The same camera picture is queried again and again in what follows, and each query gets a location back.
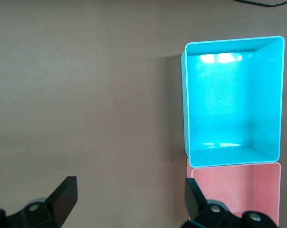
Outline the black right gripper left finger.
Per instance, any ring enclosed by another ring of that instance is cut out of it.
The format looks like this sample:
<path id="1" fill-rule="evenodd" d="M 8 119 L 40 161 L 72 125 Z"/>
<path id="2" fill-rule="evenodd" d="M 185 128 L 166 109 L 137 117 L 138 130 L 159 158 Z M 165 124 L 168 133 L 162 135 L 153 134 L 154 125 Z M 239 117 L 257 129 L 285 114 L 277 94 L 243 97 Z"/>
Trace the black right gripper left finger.
<path id="1" fill-rule="evenodd" d="M 77 178 L 68 176 L 47 198 L 33 200 L 12 215 L 0 209 L 0 228 L 60 228 L 76 203 Z"/>

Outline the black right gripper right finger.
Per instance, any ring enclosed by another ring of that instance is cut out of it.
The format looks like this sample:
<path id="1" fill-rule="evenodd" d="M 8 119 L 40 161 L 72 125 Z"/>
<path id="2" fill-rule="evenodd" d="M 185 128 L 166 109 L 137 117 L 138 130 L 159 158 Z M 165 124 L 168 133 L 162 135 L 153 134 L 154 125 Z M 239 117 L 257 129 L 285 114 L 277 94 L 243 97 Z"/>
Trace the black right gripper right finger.
<path id="1" fill-rule="evenodd" d="M 208 201 L 194 178 L 185 179 L 184 201 L 189 215 L 183 228 L 275 228 L 266 214 L 246 211 L 242 217 L 232 214 L 220 201 Z"/>

